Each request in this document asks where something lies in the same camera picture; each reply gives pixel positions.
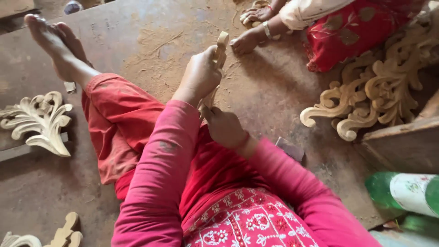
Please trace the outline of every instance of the bracelet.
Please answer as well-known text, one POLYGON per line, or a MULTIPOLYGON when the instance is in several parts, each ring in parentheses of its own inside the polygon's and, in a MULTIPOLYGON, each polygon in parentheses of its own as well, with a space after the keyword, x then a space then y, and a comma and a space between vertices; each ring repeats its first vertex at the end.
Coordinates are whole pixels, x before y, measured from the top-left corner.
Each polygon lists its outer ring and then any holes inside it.
POLYGON ((241 141, 236 147, 233 147, 231 149, 233 150, 237 150, 239 148, 242 148, 243 146, 245 146, 245 144, 247 144, 248 140, 250 139, 250 133, 248 131, 245 131, 247 133, 247 135, 245 136, 244 140, 241 141))
POLYGON ((262 23, 262 25, 264 26, 264 31, 265 31, 265 35, 267 35, 267 37, 271 40, 273 39, 273 37, 270 34, 270 29, 268 29, 268 21, 264 21, 262 23))

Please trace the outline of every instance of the green plastic bottle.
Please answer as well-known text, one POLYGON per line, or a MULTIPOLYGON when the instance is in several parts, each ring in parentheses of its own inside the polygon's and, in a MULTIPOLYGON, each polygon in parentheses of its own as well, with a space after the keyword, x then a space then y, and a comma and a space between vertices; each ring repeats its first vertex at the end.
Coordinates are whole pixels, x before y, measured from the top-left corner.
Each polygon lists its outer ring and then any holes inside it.
POLYGON ((439 218, 439 176, 377 172, 366 188, 372 200, 384 208, 397 208, 439 218))

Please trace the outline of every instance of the wooden carving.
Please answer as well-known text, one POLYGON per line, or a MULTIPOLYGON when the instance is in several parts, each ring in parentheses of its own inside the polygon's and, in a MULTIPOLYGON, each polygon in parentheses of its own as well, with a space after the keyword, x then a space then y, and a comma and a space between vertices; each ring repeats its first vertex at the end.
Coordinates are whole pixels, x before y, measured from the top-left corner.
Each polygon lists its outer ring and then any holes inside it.
POLYGON ((29 246, 29 247, 41 247, 40 240, 33 235, 12 235, 12 232, 7 232, 6 236, 3 238, 0 247, 20 247, 20 246, 29 246))
POLYGON ((26 144, 40 146, 52 153, 70 157, 65 148, 60 132, 61 127, 67 126, 71 118, 63 115, 73 108, 71 104, 62 105, 60 92, 52 91, 46 95, 37 95, 30 99, 23 98, 19 105, 8 105, 0 110, 0 122, 3 129, 14 129, 12 139, 19 140, 23 134, 35 131, 38 135, 29 137, 26 144))
MULTIPOLYGON (((227 46, 229 45, 229 39, 230 36, 228 33, 226 32, 221 32, 218 40, 216 42, 216 50, 215 50, 215 54, 213 55, 213 62, 215 63, 215 69, 219 69, 221 71, 223 71, 223 66, 224 63, 226 62, 226 49, 227 46)), ((213 107, 213 103, 215 101, 215 94, 218 91, 218 88, 220 86, 217 86, 209 95, 207 95, 206 97, 204 97, 204 99, 202 99, 199 104, 198 104, 198 110, 201 112, 200 113, 200 120, 204 119, 204 115, 203 115, 203 111, 202 109, 204 107, 207 107, 209 109, 211 109, 213 107)))
POLYGON ((355 140, 360 128, 377 121, 389 126, 411 122, 411 110, 418 104, 409 88, 421 90, 418 70, 438 60, 430 53, 439 44, 430 35, 430 28, 413 22, 387 40, 382 61, 379 52, 367 52, 347 64, 342 71, 343 83, 331 82, 330 89, 320 95, 320 103, 301 112, 301 122, 313 127, 316 122, 312 117, 337 117, 331 124, 346 141, 355 140))
POLYGON ((65 224, 62 228, 58 228, 53 240, 50 244, 44 247, 65 247, 67 246, 69 240, 70 244, 68 246, 78 247, 80 241, 82 240, 82 234, 80 232, 74 232, 72 228, 78 223, 79 216, 75 212, 70 212, 65 217, 65 224))

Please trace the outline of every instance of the white label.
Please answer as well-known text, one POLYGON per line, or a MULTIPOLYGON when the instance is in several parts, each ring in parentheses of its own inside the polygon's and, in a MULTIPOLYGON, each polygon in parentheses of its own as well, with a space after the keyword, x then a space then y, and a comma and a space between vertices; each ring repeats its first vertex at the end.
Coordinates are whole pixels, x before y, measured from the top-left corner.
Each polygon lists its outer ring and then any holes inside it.
POLYGON ((436 175, 407 174, 396 175, 390 181, 390 193, 405 210, 439 218, 425 200, 425 190, 436 175))

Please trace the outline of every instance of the red thread bracelet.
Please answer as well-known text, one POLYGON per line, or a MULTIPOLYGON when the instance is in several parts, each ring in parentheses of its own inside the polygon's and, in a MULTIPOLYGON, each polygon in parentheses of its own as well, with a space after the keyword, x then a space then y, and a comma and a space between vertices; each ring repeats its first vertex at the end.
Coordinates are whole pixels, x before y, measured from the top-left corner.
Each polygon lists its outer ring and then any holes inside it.
POLYGON ((247 133, 247 135, 245 136, 244 140, 241 141, 239 143, 239 145, 237 145, 236 147, 233 147, 233 150, 237 150, 239 148, 242 148, 243 146, 245 146, 245 144, 247 144, 247 141, 250 139, 250 133, 248 131, 245 131, 247 133))

